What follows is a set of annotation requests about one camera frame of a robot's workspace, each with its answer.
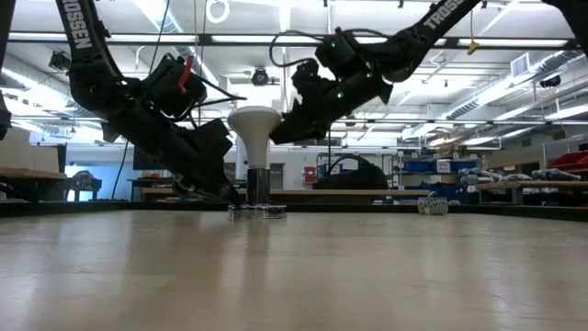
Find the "blue bin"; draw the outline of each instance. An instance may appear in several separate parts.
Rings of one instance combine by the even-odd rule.
[[[432,172],[434,171],[433,164],[433,162],[429,161],[409,161],[404,163],[403,171],[414,173]]]

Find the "wooden workbench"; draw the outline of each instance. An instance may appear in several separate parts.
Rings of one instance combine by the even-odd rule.
[[[0,177],[8,177],[12,184],[36,192],[41,200],[65,200],[65,174],[0,167]]]
[[[513,196],[513,203],[523,204],[523,188],[557,188],[573,192],[588,190],[588,181],[552,181],[552,180],[523,180],[504,181],[498,183],[478,184],[476,188],[481,192],[492,189],[509,189]]]
[[[62,173],[52,173],[47,171],[35,171],[22,168],[7,167],[0,167],[0,176],[9,178],[67,179],[67,175]]]

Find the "security camera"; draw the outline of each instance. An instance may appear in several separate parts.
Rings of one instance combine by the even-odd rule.
[[[265,68],[256,68],[254,75],[251,77],[251,83],[254,86],[265,86],[269,82],[269,76],[267,75]]]

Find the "ceiling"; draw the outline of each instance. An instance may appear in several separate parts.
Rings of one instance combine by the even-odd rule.
[[[398,1],[329,1],[328,7],[322,0],[230,0],[230,12],[221,23],[206,19],[205,0],[171,0],[170,11],[178,27],[176,32],[198,34],[275,34],[282,29],[298,29],[308,33],[327,34],[335,27],[343,29],[376,29],[387,34],[411,26],[428,11],[432,1],[404,1],[399,8]],[[111,33],[138,34],[157,33],[153,17],[161,17],[165,8],[164,0],[102,0],[96,2],[100,18]],[[222,15],[223,5],[211,6],[214,17]],[[54,1],[17,0],[17,8],[11,31],[20,32],[61,32],[62,23]],[[477,38],[516,39],[571,39],[573,35],[561,13],[554,7],[540,1],[489,1],[487,8],[477,6],[471,17],[464,17],[448,33],[448,37],[468,39],[470,33]],[[110,46],[110,51],[120,70],[127,76],[144,78],[149,72],[154,46]],[[252,89],[247,83],[255,67],[265,67],[270,76],[286,83],[292,91],[290,70],[284,71],[272,66],[268,48],[262,46],[207,46],[203,48],[204,64],[212,74],[227,77],[232,82],[231,92],[249,97],[248,104],[271,103],[282,98],[282,89],[273,86]],[[53,51],[69,51],[66,44],[59,42],[10,42],[7,53],[19,60],[31,71],[51,75],[50,81],[68,84],[65,74],[56,74],[48,67]],[[511,50],[479,50],[468,55],[464,50],[431,50],[414,75],[402,84],[397,84],[387,106],[373,100],[357,113],[371,118],[387,116],[388,119],[402,118],[401,114],[412,114],[423,118],[435,116],[429,105],[448,107],[461,99],[477,93],[477,89],[492,80],[510,73],[511,61],[529,50],[520,50],[516,45]],[[156,61],[174,49],[163,46],[158,49]],[[275,50],[281,59],[282,50]],[[312,57],[310,47],[289,47],[289,59]],[[532,57],[543,58],[554,51],[529,51]],[[585,65],[576,64],[562,73],[562,86],[575,86],[583,82]],[[540,89],[539,97],[555,93],[554,89]],[[584,93],[584,89],[574,94]],[[501,112],[521,107],[535,99],[537,91],[532,85],[522,85],[510,93],[493,100],[489,106],[496,106]],[[226,116],[229,105],[211,107],[211,117]],[[495,114],[478,114],[479,119],[492,119]],[[400,132],[404,125],[390,125],[390,131]]]

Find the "small white object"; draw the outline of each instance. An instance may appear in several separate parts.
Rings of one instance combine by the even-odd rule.
[[[222,5],[224,6],[224,11],[222,12],[222,15],[220,15],[219,17],[214,17],[212,15],[212,5],[218,2],[222,3]],[[206,2],[206,18],[210,21],[210,23],[219,24],[224,22],[224,20],[229,17],[229,13],[231,13],[231,9],[229,7],[229,0],[208,0]]]
[[[437,173],[439,173],[439,174],[451,173],[451,163],[445,162],[445,161],[438,161],[437,162]]]
[[[243,107],[229,114],[229,126],[243,139],[249,168],[267,168],[269,133],[282,121],[279,112],[268,107]]]

